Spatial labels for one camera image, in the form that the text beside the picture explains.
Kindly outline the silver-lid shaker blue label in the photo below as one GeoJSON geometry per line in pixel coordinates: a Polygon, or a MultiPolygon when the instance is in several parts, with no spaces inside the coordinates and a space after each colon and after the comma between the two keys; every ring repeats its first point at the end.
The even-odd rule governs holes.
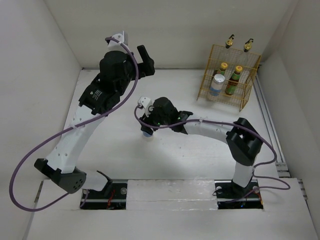
{"type": "Polygon", "coordinates": [[[226,79],[224,75],[220,73],[215,74],[211,79],[211,85],[209,87],[208,95],[211,97],[219,96],[225,80],[226,79]]]}

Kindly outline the clear liquid glass cruet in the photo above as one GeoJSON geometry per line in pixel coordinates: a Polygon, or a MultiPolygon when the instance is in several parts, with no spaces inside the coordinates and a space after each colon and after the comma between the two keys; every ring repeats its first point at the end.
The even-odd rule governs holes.
{"type": "Polygon", "coordinates": [[[253,38],[250,38],[243,46],[243,52],[238,56],[237,62],[239,66],[243,68],[247,65],[249,59],[249,52],[252,48],[253,38]]]}

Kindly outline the yellow-capped brown sauce bottle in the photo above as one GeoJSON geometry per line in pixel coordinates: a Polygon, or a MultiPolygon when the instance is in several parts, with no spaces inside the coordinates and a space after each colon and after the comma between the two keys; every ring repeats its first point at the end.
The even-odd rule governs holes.
{"type": "Polygon", "coordinates": [[[237,65],[232,73],[231,77],[228,80],[227,86],[225,88],[226,95],[233,95],[237,89],[241,73],[243,71],[243,67],[241,65],[237,65]]]}

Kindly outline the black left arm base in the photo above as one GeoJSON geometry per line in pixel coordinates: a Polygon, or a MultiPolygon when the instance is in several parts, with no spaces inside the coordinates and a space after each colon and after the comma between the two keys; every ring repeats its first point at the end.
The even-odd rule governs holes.
{"type": "Polygon", "coordinates": [[[109,192],[90,190],[86,198],[86,191],[82,191],[80,209],[82,210],[125,210],[127,203],[128,180],[115,179],[109,192]]]}

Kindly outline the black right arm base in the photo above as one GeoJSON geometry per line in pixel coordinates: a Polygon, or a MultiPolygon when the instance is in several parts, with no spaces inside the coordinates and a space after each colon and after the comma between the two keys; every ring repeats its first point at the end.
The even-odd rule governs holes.
{"type": "Polygon", "coordinates": [[[215,180],[213,196],[219,210],[263,209],[260,193],[251,192],[258,181],[252,180],[246,188],[236,186],[231,180],[215,180]]]}

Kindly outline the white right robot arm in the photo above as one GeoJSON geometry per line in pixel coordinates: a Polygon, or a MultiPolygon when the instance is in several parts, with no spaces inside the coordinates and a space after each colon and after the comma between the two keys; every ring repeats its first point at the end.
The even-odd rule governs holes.
{"type": "Polygon", "coordinates": [[[179,111],[166,97],[151,100],[142,96],[137,107],[144,110],[139,117],[141,131],[146,137],[161,128],[169,128],[176,133],[199,135],[227,144],[235,160],[235,171],[231,183],[218,194],[222,198],[235,199],[249,192],[249,184],[253,178],[252,171],[263,142],[253,126],[240,117],[231,125],[213,123],[190,111],[179,111]]]}

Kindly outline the dark sauce glass cruet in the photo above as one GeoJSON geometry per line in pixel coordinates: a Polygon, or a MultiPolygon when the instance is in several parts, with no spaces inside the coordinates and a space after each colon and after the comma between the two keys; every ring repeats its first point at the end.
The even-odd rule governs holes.
{"type": "Polygon", "coordinates": [[[225,46],[222,50],[222,53],[221,53],[221,60],[225,63],[229,62],[230,60],[230,50],[231,50],[231,47],[233,45],[233,40],[235,38],[235,35],[232,34],[228,39],[227,41],[225,42],[225,46]]]}

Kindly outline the yellow-capped red sauce bottle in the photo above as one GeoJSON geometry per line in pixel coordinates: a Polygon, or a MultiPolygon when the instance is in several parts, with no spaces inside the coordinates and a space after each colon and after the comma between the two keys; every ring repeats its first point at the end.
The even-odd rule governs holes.
{"type": "Polygon", "coordinates": [[[216,73],[224,76],[227,68],[228,64],[226,62],[222,62],[216,73]]]}

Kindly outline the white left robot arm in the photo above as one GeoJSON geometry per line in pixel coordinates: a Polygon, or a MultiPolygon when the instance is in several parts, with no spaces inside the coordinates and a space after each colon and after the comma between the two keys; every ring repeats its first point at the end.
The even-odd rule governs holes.
{"type": "Polygon", "coordinates": [[[69,194],[80,189],[94,191],[107,198],[113,181],[97,170],[89,173],[79,170],[77,160],[98,125],[109,115],[135,79],[155,73],[154,60],[144,45],[137,50],[142,62],[135,64],[130,54],[112,50],[99,63],[99,73],[79,98],[79,104],[69,124],[70,131],[62,134],[54,150],[35,161],[34,167],[69,194]]]}

